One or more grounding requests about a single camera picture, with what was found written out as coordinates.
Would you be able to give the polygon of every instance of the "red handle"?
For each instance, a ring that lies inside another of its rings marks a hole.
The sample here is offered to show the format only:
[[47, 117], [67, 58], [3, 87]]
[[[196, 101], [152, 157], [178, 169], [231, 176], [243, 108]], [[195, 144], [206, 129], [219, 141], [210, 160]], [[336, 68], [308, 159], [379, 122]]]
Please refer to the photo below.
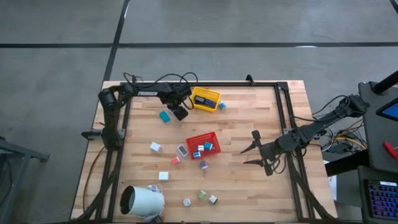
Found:
[[394, 149], [394, 146], [392, 146], [390, 143], [388, 142], [384, 142], [383, 143], [384, 148], [386, 149], [386, 151], [394, 158], [394, 159], [398, 159], [398, 152], [396, 151], [396, 149]]

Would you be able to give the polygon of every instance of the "keyboard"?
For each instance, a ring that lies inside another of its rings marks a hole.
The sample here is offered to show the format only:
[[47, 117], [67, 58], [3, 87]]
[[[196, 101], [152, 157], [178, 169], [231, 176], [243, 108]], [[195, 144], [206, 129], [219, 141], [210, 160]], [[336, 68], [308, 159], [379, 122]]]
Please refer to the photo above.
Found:
[[373, 218], [398, 220], [398, 184], [367, 180], [369, 212]]

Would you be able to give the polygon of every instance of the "white cube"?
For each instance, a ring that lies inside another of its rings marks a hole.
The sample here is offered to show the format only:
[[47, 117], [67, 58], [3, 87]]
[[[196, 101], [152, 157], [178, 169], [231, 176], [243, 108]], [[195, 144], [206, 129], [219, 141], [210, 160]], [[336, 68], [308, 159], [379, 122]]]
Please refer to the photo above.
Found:
[[184, 199], [183, 202], [185, 207], [189, 207], [191, 205], [191, 200], [189, 200], [189, 198]]
[[162, 147], [160, 146], [160, 144], [157, 144], [156, 142], [152, 142], [152, 144], [150, 144], [150, 149], [152, 149], [155, 152], [159, 152]]
[[159, 172], [159, 180], [169, 180], [169, 172]]
[[209, 201], [210, 203], [215, 204], [218, 201], [218, 199], [214, 195], [212, 195], [210, 196]]

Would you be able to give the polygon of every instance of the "table leg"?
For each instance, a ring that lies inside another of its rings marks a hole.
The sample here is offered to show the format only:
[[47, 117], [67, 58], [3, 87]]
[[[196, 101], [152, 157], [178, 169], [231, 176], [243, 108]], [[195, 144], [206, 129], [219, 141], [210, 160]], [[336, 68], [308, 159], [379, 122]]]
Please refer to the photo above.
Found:
[[0, 139], [0, 149], [13, 153], [21, 153], [29, 156], [30, 158], [39, 159], [40, 162], [47, 162], [49, 160], [50, 154], [41, 153], [35, 150], [27, 149], [22, 146], [17, 146], [15, 144], [7, 142], [5, 139]]
[[369, 167], [368, 150], [362, 150], [361, 152], [329, 162], [325, 165], [328, 177], [355, 170], [358, 166]]

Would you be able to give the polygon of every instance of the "teal cube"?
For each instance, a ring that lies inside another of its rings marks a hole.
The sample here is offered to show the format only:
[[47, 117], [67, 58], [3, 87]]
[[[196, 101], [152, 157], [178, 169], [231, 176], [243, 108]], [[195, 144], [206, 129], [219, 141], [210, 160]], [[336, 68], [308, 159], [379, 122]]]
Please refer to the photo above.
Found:
[[163, 122], [165, 122], [165, 123], [170, 121], [170, 117], [168, 116], [166, 111], [160, 112], [159, 116], [160, 116], [160, 118], [162, 118]]

